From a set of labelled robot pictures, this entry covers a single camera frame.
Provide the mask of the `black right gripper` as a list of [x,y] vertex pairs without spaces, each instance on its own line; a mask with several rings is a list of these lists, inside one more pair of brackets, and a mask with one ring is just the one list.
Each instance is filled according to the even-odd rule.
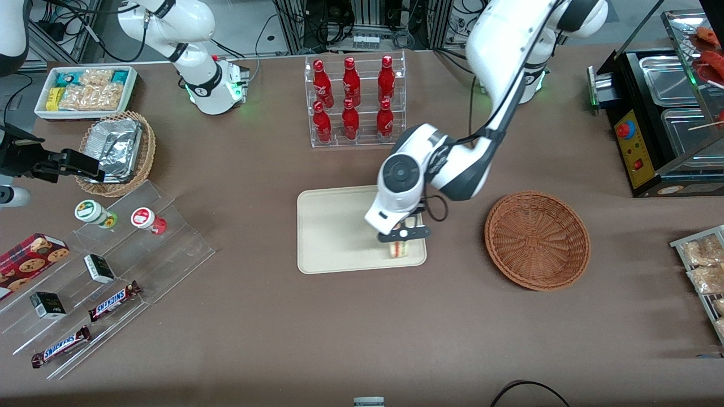
[[[59,180],[57,152],[43,147],[43,138],[13,125],[2,126],[1,173],[7,177],[39,179],[49,183]],[[74,175],[89,183],[105,183],[105,172],[99,161],[77,150],[63,150],[63,165]]]

